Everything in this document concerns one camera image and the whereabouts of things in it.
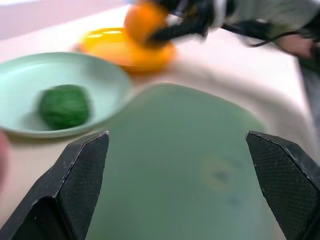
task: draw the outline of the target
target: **green plush toy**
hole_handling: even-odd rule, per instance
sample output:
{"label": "green plush toy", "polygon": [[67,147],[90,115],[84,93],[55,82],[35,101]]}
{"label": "green plush toy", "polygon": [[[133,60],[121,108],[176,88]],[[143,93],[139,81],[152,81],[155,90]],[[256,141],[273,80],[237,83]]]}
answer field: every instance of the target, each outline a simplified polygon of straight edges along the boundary
{"label": "green plush toy", "polygon": [[52,130],[62,130],[84,124],[91,111],[89,98],[82,87],[60,85],[43,93],[38,112]]}

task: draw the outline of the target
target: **yellow plate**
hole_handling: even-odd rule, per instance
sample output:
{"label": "yellow plate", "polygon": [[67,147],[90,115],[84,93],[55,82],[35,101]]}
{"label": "yellow plate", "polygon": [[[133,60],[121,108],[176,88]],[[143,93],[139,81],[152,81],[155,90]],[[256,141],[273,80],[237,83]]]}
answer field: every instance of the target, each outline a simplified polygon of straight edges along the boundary
{"label": "yellow plate", "polygon": [[157,72],[176,55],[172,43],[157,49],[146,48],[133,41],[123,27],[92,31],[84,37],[80,48],[84,53],[103,58],[130,73]]}

